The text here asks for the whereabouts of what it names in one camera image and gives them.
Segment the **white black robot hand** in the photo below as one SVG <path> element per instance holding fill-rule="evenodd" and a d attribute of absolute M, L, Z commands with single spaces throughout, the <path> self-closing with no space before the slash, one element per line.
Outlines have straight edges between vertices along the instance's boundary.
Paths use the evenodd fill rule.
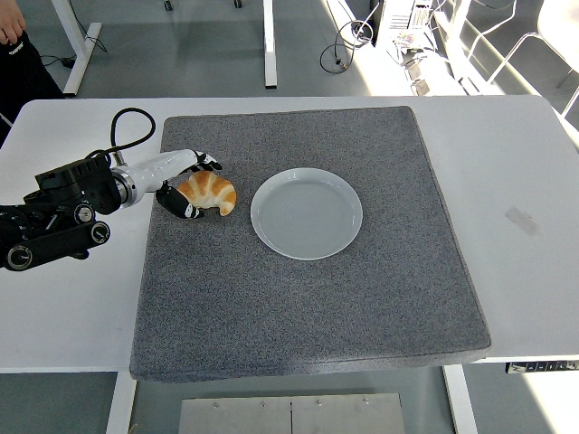
<path fill-rule="evenodd" d="M 210 155 L 190 149 L 164 152 L 145 162 L 130 167 L 126 174 L 132 181 L 128 188 L 126 206 L 138 203 L 145 193 L 155 193 L 157 202 L 181 219 L 197 219 L 204 212 L 192 205 L 182 193 L 167 182 L 187 170 L 221 170 L 221 165 Z"/>

